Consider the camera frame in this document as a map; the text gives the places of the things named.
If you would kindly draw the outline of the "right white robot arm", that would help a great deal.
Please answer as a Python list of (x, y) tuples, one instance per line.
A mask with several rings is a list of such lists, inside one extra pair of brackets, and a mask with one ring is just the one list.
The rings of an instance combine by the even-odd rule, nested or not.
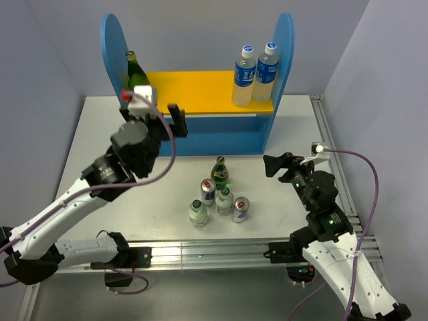
[(285, 173), (279, 182), (289, 183), (307, 211), (307, 226), (290, 234), (287, 241), (271, 242), (264, 257), (271, 263), (306, 261), (314, 266), (337, 295), (345, 320), (408, 320), (411, 312), (383, 286), (360, 250), (348, 216), (336, 203), (334, 175), (315, 169), (315, 158), (290, 152), (263, 156), (265, 174)]

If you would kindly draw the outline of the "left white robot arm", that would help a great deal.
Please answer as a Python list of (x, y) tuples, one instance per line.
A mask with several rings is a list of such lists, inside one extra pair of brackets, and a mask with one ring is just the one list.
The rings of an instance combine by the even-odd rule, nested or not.
[(40, 283), (59, 269), (84, 263), (121, 268), (130, 260), (130, 246), (119, 232), (104, 237), (66, 241), (62, 235), (89, 214), (133, 188), (147, 185), (161, 142), (188, 134), (185, 111), (168, 106), (173, 122), (125, 108), (125, 123), (110, 137), (106, 153), (82, 171), (75, 183), (41, 213), (18, 227), (1, 228), (1, 251), (7, 273), (25, 285)]

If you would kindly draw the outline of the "green Perrier bottle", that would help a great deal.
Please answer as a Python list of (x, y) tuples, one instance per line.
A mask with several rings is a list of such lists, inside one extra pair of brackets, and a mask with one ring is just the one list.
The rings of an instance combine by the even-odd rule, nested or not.
[(128, 62), (128, 87), (130, 90), (136, 86), (149, 86), (148, 76), (139, 65), (135, 52), (127, 51), (125, 57)]
[(216, 163), (211, 170), (211, 179), (215, 182), (217, 190), (226, 186), (229, 180), (229, 172), (225, 165), (225, 158), (223, 156), (217, 157)]

